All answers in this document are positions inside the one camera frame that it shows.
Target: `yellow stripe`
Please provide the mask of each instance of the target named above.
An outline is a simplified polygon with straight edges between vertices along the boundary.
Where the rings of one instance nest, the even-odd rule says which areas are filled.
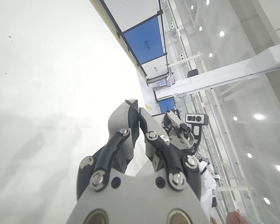
[[[96,4],[96,2],[94,0],[91,0],[92,3],[94,4],[94,6],[96,7],[96,9],[98,10],[98,13],[103,17],[104,21],[107,23],[107,25],[109,26],[110,30],[112,31],[113,35],[115,37],[117,37],[117,33],[114,30],[114,28],[111,26],[111,24],[109,23],[109,21],[107,20],[106,16],[103,14],[102,10],[100,9],[100,7]],[[140,72],[140,74],[142,75],[142,77],[145,79],[144,74],[142,73],[142,71],[139,70],[137,63],[135,62],[135,60],[133,59],[131,53],[127,50],[127,48],[125,47],[125,45],[122,43],[121,40],[119,40],[119,43],[121,44],[121,46],[124,48],[124,51],[127,53],[128,57],[132,60],[133,64],[136,66],[137,70]]]
[[[146,104],[145,104],[145,107],[150,109],[151,111],[153,111],[153,109],[150,106],[146,105]]]

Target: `metal bolt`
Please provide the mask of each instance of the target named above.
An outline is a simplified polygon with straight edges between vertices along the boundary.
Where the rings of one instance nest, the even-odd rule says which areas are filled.
[[[194,166],[195,165],[195,160],[194,160],[194,158],[193,157],[188,157],[188,163],[189,163],[189,165],[190,166]]]
[[[103,181],[105,173],[104,170],[98,170],[91,176],[89,186],[92,190],[98,191],[104,187]]]
[[[120,129],[120,133],[121,134],[126,134],[127,132],[128,132],[128,130],[126,128]]]
[[[157,134],[155,132],[150,132],[149,133],[149,138],[153,139],[153,138],[156,138],[157,137]]]
[[[80,162],[80,169],[83,169],[85,166],[87,165],[92,165],[93,164],[93,158],[92,157],[85,157],[82,159],[82,161]]]
[[[187,161],[185,162],[185,165],[188,167],[188,168],[191,168],[191,169],[195,169],[197,168],[198,166],[198,163],[196,162],[196,159],[193,157],[193,156],[190,156],[190,155],[187,155]]]
[[[170,142],[170,141],[169,141],[169,138],[168,138],[167,136],[161,135],[160,137],[161,137],[161,139],[163,139],[163,141],[164,141],[165,143],[169,143],[169,142]]]
[[[93,184],[95,186],[98,186],[100,183],[102,183],[104,180],[104,176],[103,175],[100,175],[99,173],[96,174],[95,176],[93,176]]]
[[[184,183],[184,178],[180,174],[176,173],[173,175],[173,182],[177,185],[182,185]]]

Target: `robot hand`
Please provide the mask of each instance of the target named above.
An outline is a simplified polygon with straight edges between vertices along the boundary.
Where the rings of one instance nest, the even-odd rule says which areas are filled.
[[[139,125],[155,173],[131,177],[124,173]],[[200,205],[198,160],[170,144],[137,100],[126,100],[112,113],[108,130],[107,144],[80,163],[77,204],[67,224],[209,223]]]

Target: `white floor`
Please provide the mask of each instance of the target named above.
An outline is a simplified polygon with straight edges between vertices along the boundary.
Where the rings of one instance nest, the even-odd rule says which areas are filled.
[[[89,0],[0,0],[0,224],[65,223],[135,67]],[[143,140],[128,169],[146,161]]]

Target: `black frame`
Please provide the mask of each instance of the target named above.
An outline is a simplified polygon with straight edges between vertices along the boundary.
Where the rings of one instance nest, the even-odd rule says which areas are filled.
[[[147,62],[142,63],[142,64],[139,62],[139,60],[137,59],[137,57],[136,57],[135,53],[133,52],[131,46],[129,45],[128,41],[127,41],[126,38],[124,37],[124,33],[128,32],[128,31],[131,31],[132,29],[134,29],[134,28],[136,28],[136,27],[138,27],[138,26],[140,26],[140,25],[146,23],[147,21],[149,21],[149,20],[151,20],[151,19],[153,19],[153,18],[155,18],[155,17],[158,17],[158,16],[161,17],[161,24],[162,24],[163,41],[164,41],[165,52],[164,52],[163,55],[161,55],[161,56],[159,56],[159,57],[157,57],[157,58],[155,58],[155,59],[149,60],[148,62],[153,61],[153,60],[156,60],[156,59],[158,59],[158,58],[160,58],[160,57],[166,56],[167,74],[169,74],[168,58],[167,58],[167,50],[166,50],[165,34],[164,34],[164,24],[163,24],[163,17],[162,17],[163,11],[162,11],[162,9],[161,9],[161,0],[158,0],[158,3],[159,3],[159,11],[158,11],[155,15],[153,15],[153,16],[151,16],[150,18],[148,18],[148,19],[146,19],[146,20],[140,22],[139,24],[137,24],[137,25],[135,25],[135,26],[133,26],[133,27],[127,29],[127,30],[124,31],[124,32],[122,32],[121,29],[119,28],[118,24],[116,23],[114,17],[112,16],[112,14],[111,14],[110,10],[108,9],[107,5],[105,4],[104,0],[99,0],[99,1],[100,1],[101,5],[103,6],[104,10],[106,11],[107,15],[109,16],[109,18],[111,19],[111,21],[112,21],[112,23],[113,23],[113,25],[114,25],[114,27],[115,27],[115,29],[116,29],[116,31],[117,31],[117,36],[118,36],[119,38],[120,38],[120,37],[122,38],[122,40],[124,41],[124,43],[125,43],[126,46],[127,46],[128,51],[132,54],[132,56],[133,56],[134,59],[136,60],[137,66],[141,68],[141,70],[142,70],[142,72],[144,73],[145,77],[147,76],[147,74],[146,74],[146,72],[144,71],[142,65],[145,64],[145,63],[147,63]]]
[[[178,111],[178,109],[175,109],[175,110],[174,110],[174,112],[176,113],[177,117],[180,119],[180,115],[179,115],[179,111]],[[154,115],[152,115],[152,117],[154,117],[154,116],[158,116],[158,115],[162,115],[162,114],[166,114],[166,113],[158,113],[158,114],[154,114]]]

